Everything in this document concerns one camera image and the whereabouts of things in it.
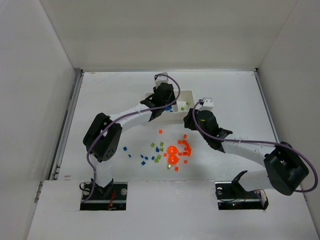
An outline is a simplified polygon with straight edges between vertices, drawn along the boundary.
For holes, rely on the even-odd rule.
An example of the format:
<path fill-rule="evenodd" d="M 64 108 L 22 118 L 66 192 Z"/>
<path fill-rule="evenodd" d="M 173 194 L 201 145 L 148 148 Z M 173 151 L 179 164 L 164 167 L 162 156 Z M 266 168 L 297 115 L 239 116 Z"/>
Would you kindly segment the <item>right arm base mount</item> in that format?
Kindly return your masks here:
<path fill-rule="evenodd" d="M 248 171 L 240 172 L 231 181 L 216 181 L 215 196 L 220 211 L 263 210 L 269 206 L 269 199 L 263 189 L 246 191 L 239 183 Z"/>

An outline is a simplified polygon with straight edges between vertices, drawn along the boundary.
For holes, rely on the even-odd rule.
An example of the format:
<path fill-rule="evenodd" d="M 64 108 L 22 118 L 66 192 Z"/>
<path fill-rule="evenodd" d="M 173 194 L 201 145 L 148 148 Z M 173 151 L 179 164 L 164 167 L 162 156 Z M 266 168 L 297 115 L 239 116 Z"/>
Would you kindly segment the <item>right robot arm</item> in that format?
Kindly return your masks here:
<path fill-rule="evenodd" d="M 308 176 L 307 159 L 287 142 L 245 140 L 236 137 L 231 130 L 220 127 L 209 110 L 191 108 L 183 118 L 184 127 L 198 131 L 207 145 L 228 155 L 235 155 L 261 165 L 261 173 L 249 174 L 242 170 L 234 179 L 242 191 L 274 189 L 290 196 Z"/>

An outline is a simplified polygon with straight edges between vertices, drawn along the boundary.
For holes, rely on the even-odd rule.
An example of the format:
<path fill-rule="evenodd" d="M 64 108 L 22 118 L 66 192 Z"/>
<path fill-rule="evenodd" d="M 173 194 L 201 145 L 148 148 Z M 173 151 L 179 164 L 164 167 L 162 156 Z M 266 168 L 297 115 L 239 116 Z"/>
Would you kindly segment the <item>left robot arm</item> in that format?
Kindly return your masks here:
<path fill-rule="evenodd" d="M 165 108 L 177 103 L 181 88 L 177 82 L 174 84 L 177 86 L 177 93 L 174 93 L 172 84 L 163 81 L 156 83 L 153 93 L 133 108 L 112 115 L 102 112 L 96 115 L 82 141 L 86 148 L 86 160 L 93 170 L 90 183 L 79 185 L 84 187 L 82 191 L 88 193 L 88 198 L 94 193 L 102 196 L 110 194 L 114 180 L 110 173 L 106 173 L 109 167 L 102 165 L 102 162 L 114 156 L 122 133 L 155 120 Z"/>

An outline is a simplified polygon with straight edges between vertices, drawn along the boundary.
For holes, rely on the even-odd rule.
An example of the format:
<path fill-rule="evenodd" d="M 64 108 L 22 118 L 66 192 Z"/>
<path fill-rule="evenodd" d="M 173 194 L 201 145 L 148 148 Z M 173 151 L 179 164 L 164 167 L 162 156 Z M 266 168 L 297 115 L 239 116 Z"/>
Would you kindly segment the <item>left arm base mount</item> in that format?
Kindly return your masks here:
<path fill-rule="evenodd" d="M 80 203 L 81 211 L 125 211 L 127 208 L 127 182 L 114 182 L 108 185 L 102 193 L 94 190 L 91 197 Z"/>

